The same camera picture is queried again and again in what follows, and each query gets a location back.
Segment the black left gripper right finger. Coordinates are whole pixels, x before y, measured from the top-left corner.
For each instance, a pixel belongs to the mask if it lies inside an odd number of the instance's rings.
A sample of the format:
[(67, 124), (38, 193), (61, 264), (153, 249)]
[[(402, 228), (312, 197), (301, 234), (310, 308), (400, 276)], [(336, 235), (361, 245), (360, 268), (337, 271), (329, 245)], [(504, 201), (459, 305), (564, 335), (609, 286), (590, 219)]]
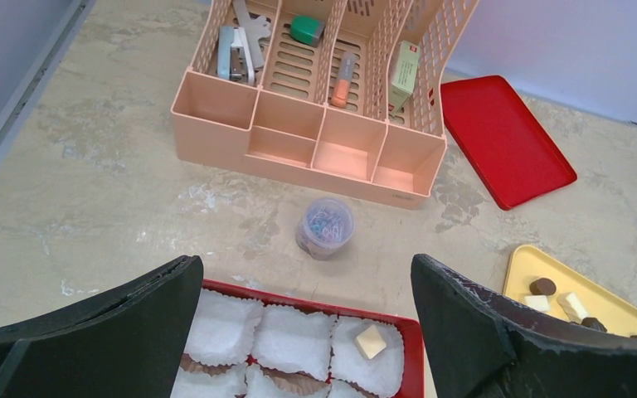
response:
[(637, 397), (637, 339), (553, 318), (426, 254), (411, 286), (440, 397)]

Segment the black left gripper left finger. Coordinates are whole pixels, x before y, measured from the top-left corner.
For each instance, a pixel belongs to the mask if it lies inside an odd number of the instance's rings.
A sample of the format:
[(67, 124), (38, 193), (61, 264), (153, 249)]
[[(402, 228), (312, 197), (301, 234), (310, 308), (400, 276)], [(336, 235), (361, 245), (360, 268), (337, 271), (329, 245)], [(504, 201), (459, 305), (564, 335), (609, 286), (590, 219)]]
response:
[(183, 255), (126, 284), (0, 327), (0, 397), (168, 397), (202, 289)]

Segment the white chocolate square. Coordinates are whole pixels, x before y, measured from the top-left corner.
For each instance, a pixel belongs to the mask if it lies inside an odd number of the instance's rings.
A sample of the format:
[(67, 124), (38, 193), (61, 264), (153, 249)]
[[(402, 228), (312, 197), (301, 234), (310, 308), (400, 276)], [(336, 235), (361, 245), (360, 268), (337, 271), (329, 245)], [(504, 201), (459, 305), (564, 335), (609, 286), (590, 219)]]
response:
[(374, 359), (387, 348), (387, 341), (375, 324), (371, 324), (360, 332), (354, 338), (354, 342), (366, 360)]

